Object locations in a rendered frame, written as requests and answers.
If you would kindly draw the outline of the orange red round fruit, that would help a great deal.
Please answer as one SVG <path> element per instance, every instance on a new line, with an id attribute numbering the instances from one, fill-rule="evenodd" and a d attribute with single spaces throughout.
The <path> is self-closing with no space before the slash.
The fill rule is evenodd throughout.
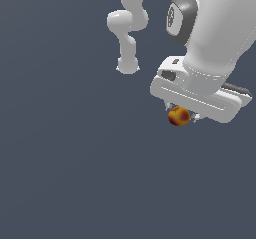
<path id="1" fill-rule="evenodd" d="M 175 106 L 168 113 L 168 120 L 174 126 L 184 126 L 190 121 L 190 112 L 180 106 Z"/>

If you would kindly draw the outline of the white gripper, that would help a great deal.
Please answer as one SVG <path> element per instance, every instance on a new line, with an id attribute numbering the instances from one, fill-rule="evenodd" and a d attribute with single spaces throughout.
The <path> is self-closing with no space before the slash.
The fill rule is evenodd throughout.
<path id="1" fill-rule="evenodd" d="M 157 70 L 150 93 L 162 99 L 166 105 L 166 111 L 170 111 L 174 105 L 182 106 L 193 113 L 190 120 L 196 123 L 205 117 L 220 123 L 230 122 L 241 107 L 246 106 L 253 95 L 248 89 L 226 83 L 227 76 L 213 76 L 207 73 L 188 72 L 185 70 L 183 56 L 167 57 Z M 211 95 L 189 92 L 184 89 L 184 84 L 195 76 L 207 89 L 210 80 L 220 80 L 223 85 Z"/>

